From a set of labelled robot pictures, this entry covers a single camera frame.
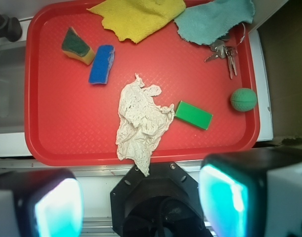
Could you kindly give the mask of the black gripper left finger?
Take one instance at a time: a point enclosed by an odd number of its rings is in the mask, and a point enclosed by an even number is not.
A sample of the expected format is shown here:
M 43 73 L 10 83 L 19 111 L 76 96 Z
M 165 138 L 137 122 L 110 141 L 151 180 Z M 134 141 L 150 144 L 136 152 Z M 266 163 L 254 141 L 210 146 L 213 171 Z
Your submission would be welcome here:
M 78 237 L 84 198 L 66 169 L 0 173 L 0 237 Z

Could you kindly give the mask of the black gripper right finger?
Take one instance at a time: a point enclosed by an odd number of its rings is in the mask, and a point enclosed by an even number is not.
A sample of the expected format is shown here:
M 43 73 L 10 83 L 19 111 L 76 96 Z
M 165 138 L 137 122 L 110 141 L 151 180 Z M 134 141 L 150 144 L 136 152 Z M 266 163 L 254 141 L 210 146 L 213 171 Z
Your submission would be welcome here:
M 219 237 L 302 237 L 302 150 L 208 155 L 199 198 Z

